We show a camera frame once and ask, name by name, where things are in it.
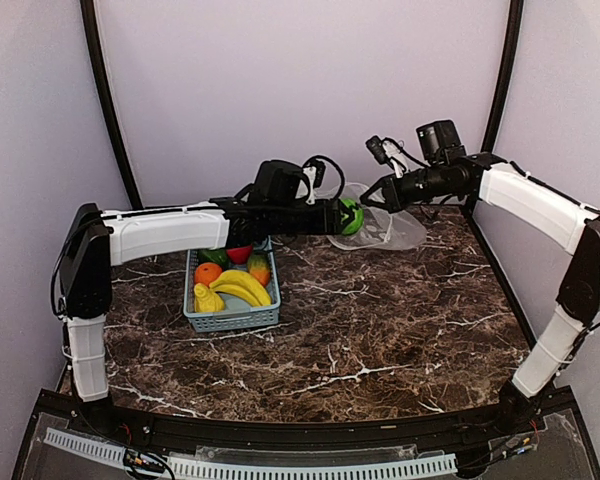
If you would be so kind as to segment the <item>clear dotted zip bag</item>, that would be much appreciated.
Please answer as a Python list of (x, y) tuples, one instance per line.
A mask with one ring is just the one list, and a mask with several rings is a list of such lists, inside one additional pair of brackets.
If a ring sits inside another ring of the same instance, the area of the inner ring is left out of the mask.
[(378, 249), (405, 251), (426, 240), (426, 228), (411, 214), (401, 211), (389, 214), (384, 210), (361, 206), (362, 227), (352, 235), (328, 236), (335, 247), (344, 251)]

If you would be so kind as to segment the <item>green toy watermelon ball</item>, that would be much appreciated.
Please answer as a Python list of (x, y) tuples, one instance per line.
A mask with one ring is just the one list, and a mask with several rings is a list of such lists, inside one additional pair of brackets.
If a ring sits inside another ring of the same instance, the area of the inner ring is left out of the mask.
[(364, 224), (364, 212), (362, 207), (352, 198), (341, 198), (341, 234), (351, 236), (356, 234)]

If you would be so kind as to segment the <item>blue perforated plastic basket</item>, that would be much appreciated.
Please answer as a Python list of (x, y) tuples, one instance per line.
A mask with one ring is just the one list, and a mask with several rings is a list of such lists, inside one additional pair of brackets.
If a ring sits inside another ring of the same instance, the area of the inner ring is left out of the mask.
[(225, 303), (225, 309), (213, 313), (197, 313), (194, 310), (194, 272), (199, 259), (196, 250), (187, 252), (183, 314), (198, 333), (221, 332), (251, 328), (262, 328), (276, 325), (279, 322), (281, 294), (278, 282), (278, 272), (273, 250), (272, 238), (257, 244), (254, 252), (264, 254), (271, 269), (271, 279), (266, 290), (272, 304), (266, 307), (252, 307), (243, 299), (231, 294), (220, 293)]

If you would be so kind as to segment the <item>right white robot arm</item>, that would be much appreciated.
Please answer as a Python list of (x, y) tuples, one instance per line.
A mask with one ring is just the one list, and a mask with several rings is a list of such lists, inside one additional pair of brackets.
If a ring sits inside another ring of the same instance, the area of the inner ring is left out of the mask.
[(422, 125), (416, 136), (423, 159), (415, 170), (406, 167), (411, 156), (396, 140), (378, 136), (367, 140), (376, 162), (392, 172), (362, 194), (363, 204), (397, 213), (446, 197), (474, 201), (534, 230), (569, 261), (551, 318), (509, 382), (517, 395), (491, 410), (491, 426), (510, 434), (529, 416), (525, 399), (540, 394), (600, 328), (600, 208), (548, 185), (514, 161), (486, 151), (467, 152), (450, 120)]

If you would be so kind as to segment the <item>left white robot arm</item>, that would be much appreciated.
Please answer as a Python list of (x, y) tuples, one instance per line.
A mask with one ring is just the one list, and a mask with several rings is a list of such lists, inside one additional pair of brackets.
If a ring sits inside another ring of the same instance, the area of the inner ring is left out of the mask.
[(316, 195), (325, 156), (302, 165), (283, 160), (260, 164), (256, 178), (232, 196), (194, 204), (103, 210), (81, 205), (67, 232), (50, 280), (53, 315), (63, 324), (64, 354), (72, 387), (84, 402), (81, 417), (100, 436), (121, 427), (110, 406), (105, 325), (115, 276), (150, 259), (191, 250), (260, 244), (273, 236), (336, 235), (355, 215), (336, 191)]

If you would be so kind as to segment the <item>red toy apple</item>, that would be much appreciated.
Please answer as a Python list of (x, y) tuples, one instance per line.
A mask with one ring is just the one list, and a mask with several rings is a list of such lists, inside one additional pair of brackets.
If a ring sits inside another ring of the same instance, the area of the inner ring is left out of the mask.
[(253, 252), (252, 245), (246, 245), (243, 247), (228, 248), (226, 254), (229, 260), (236, 265), (244, 265), (248, 262), (249, 257)]

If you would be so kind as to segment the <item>green toy bell pepper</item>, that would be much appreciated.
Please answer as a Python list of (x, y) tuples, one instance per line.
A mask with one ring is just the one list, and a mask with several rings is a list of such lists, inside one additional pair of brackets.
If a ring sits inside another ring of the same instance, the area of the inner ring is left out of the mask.
[(223, 270), (230, 267), (230, 259), (224, 249), (199, 249), (196, 252), (198, 264), (213, 263), (220, 266)]

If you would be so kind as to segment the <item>green toy mango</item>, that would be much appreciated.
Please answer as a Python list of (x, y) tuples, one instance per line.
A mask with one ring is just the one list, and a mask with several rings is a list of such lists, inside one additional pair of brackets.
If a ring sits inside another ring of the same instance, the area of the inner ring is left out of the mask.
[(266, 255), (252, 253), (247, 260), (247, 271), (263, 287), (270, 283), (272, 270)]

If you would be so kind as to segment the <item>yellow toy banana bunch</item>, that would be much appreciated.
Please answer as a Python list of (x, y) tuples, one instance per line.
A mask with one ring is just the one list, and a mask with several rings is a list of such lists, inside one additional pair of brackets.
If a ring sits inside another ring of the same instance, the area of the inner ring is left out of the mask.
[(252, 307), (265, 307), (272, 304), (266, 288), (255, 277), (242, 270), (224, 271), (210, 283), (210, 289), (236, 296)]

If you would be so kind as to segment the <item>orange toy orange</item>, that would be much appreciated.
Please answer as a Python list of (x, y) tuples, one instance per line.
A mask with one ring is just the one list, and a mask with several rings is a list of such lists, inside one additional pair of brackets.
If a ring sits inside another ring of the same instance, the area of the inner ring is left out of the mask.
[(194, 284), (209, 287), (223, 272), (224, 269), (216, 263), (205, 262), (199, 264), (194, 271)]

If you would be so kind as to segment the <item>yellow toy pear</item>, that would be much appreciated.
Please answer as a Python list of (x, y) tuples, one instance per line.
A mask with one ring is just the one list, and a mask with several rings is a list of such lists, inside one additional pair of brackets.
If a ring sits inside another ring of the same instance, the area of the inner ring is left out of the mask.
[(194, 311), (196, 313), (216, 313), (225, 309), (224, 300), (207, 285), (194, 285)]

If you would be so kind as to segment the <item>right black frame post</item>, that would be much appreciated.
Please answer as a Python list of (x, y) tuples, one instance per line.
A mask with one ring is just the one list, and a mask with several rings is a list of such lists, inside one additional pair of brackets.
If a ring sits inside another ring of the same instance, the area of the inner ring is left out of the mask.
[(501, 58), (481, 150), (493, 152), (504, 116), (522, 27), (524, 0), (510, 0)]

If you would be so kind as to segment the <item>black frame post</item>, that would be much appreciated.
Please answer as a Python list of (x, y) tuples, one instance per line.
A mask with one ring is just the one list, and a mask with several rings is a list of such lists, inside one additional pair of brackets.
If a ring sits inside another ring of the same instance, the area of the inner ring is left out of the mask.
[(501, 58), (481, 150), (493, 152), (504, 116), (522, 27), (524, 0), (510, 0)]
[(80, 0), (79, 4), (92, 74), (116, 166), (130, 206), (135, 210), (142, 209), (141, 195), (125, 148), (109, 84), (99, 35), (96, 4), (93, 0)]

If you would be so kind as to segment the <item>black front rail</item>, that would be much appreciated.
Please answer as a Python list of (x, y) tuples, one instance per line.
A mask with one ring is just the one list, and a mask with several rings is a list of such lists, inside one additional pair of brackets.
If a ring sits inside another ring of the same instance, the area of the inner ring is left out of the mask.
[(193, 453), (203, 446), (282, 451), (326, 451), (414, 444), (451, 453), (481, 448), (489, 440), (523, 433), (531, 422), (571, 407), (568, 387), (554, 389), (518, 419), (502, 419), (503, 407), (488, 405), (455, 413), (344, 423), (263, 423), (196, 419), (150, 413), (105, 403), (87, 407), (71, 396), (41, 390), (34, 411), (55, 415), (71, 429), (159, 453)]

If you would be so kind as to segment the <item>left black frame post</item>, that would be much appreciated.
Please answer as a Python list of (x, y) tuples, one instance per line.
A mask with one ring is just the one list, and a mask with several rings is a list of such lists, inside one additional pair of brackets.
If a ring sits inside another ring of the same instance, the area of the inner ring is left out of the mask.
[(92, 74), (116, 166), (130, 206), (135, 210), (142, 209), (141, 195), (125, 148), (109, 84), (99, 35), (96, 4), (93, 0), (80, 0), (79, 4)]

